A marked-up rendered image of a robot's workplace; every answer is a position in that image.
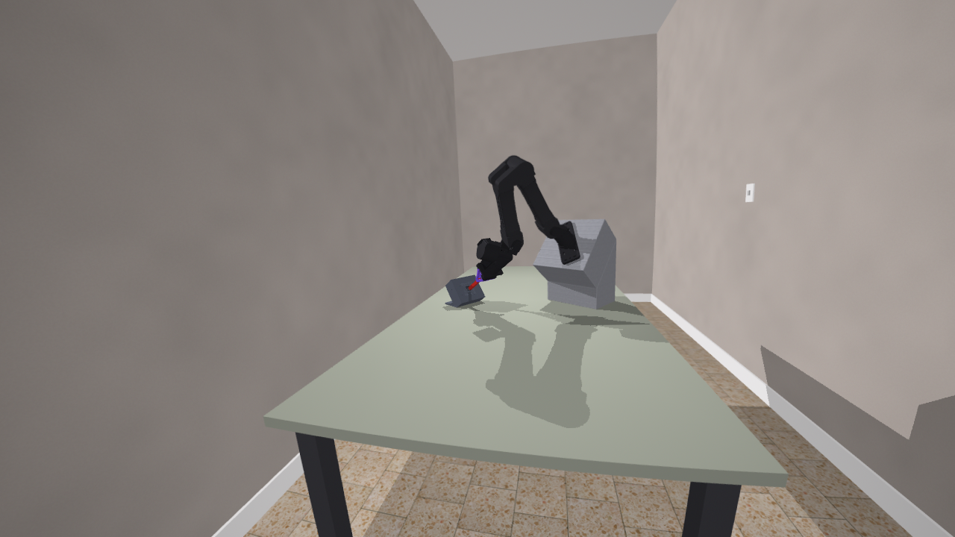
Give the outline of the dark grey panel with slot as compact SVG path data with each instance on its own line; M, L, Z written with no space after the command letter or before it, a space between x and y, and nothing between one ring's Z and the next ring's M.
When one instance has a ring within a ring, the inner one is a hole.
M451 301L445 302L445 304L458 308L481 301L485 295L482 292L480 284L475 285L473 289L469 290L469 286L474 282L475 275L450 280L449 283L445 285L445 288L449 292Z

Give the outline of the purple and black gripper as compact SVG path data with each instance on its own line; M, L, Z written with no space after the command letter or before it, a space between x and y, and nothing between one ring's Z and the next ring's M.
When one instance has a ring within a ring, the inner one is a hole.
M478 263L475 266L477 266L477 276L475 276L475 282L492 280L497 278L498 275L504 274L504 271L502 271L503 268L499 268L499 266L496 266L494 263L492 263L490 266L487 266L486 269L483 268L481 263ZM478 278L480 278L480 280L478 280Z

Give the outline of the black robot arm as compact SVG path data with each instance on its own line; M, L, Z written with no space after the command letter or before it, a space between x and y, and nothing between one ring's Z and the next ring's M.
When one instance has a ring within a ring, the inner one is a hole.
M477 243L475 255L482 260L484 269L492 263L503 268L513 259L513 254L516 255L523 247L523 234L516 218L514 186L521 190L523 198L534 214L535 224L540 232L558 242L562 264L569 264L580 258L572 223L570 221L564 223L565 227L560 225L540 193L535 174L531 163L512 155L506 157L506 160L489 175L488 180L497 198L502 240L497 242L488 238Z

